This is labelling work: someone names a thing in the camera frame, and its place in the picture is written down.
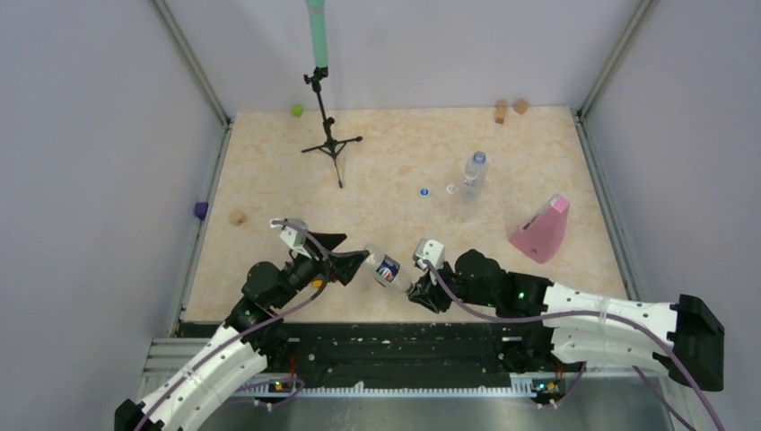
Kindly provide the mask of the small clear bottle black cap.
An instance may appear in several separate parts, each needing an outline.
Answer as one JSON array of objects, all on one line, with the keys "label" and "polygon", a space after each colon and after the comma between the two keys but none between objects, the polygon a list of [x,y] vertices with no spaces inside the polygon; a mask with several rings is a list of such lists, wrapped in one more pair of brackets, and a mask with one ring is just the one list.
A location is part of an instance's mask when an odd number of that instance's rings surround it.
[{"label": "small clear bottle black cap", "polygon": [[412,288],[413,282],[409,273],[382,247],[367,243],[364,249],[368,252],[368,256],[363,266],[378,284],[404,294]]}]

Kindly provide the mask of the clear plastic bottle white cap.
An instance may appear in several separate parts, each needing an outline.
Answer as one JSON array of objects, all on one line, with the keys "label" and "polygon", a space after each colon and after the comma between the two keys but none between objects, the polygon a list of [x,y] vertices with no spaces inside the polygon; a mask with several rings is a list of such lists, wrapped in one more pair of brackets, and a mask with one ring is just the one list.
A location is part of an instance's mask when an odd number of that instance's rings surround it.
[{"label": "clear plastic bottle white cap", "polygon": [[467,159],[459,188],[461,203],[470,205],[477,202],[488,168],[489,162],[483,151],[476,151]]}]

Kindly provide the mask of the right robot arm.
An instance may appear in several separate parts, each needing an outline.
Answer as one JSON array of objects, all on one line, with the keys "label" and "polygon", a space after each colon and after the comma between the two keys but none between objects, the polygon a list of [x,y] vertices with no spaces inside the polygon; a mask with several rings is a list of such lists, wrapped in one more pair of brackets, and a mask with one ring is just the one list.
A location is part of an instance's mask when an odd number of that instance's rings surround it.
[{"label": "right robot arm", "polygon": [[485,321],[529,332],[524,355],[538,370],[601,362],[665,374],[702,391],[724,388],[725,329],[699,297],[647,303],[595,295],[546,277],[510,272],[471,249],[450,265],[440,252],[415,253],[424,274],[408,299],[442,313],[457,305]]}]

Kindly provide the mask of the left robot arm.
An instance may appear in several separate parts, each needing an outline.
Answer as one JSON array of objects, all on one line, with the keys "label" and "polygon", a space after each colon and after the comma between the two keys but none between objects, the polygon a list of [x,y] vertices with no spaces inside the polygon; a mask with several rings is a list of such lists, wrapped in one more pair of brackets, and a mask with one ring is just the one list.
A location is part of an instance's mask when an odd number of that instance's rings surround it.
[{"label": "left robot arm", "polygon": [[117,430],[198,430],[236,390],[257,374],[286,363],[280,322],[310,304],[316,291],[291,309],[285,306],[316,278],[348,285],[370,253],[337,252],[344,233],[313,233],[297,219],[273,220],[290,259],[279,268],[253,265],[242,298],[202,349],[160,388],[141,400],[125,400],[114,414]]}]

